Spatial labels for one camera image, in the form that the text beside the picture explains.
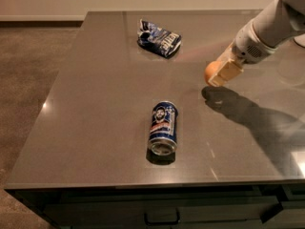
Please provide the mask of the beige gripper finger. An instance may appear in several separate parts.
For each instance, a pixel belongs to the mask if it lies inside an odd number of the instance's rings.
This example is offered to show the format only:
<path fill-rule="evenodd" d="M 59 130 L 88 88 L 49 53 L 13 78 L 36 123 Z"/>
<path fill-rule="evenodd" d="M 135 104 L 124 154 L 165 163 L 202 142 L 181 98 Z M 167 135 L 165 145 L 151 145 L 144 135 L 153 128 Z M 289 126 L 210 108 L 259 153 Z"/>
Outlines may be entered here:
<path fill-rule="evenodd" d="M 243 68 L 237 63 L 220 64 L 217 72 L 213 75 L 213 87 L 221 87 L 231 79 L 243 73 Z"/>
<path fill-rule="evenodd" d="M 234 45 L 234 43 L 231 43 L 225 49 L 225 51 L 216 58 L 215 62 L 220 63 L 220 64 L 234 63 L 236 60 L 236 56 L 233 53 L 233 45 Z"/>

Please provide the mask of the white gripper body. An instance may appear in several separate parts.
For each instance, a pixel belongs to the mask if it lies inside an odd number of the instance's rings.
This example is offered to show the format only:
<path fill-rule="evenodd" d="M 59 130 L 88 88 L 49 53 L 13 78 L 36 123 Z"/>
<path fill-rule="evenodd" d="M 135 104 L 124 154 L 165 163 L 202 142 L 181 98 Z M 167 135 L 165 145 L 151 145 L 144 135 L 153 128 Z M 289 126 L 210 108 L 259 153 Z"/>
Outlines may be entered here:
<path fill-rule="evenodd" d="M 254 30 L 254 21 L 249 21 L 236 35 L 232 52 L 245 64 L 256 64 L 275 53 L 276 48 L 265 45 Z"/>

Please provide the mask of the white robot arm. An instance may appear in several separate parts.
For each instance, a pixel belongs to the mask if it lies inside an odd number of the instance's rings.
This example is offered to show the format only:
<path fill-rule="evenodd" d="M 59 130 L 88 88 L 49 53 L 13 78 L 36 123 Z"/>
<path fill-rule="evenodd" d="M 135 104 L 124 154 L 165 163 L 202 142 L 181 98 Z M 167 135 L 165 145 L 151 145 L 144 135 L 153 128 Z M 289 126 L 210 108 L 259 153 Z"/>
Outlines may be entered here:
<path fill-rule="evenodd" d="M 205 69 L 205 81 L 221 87 L 275 53 L 290 38 L 305 32 L 305 0 L 274 0 L 239 30 L 228 48 Z"/>

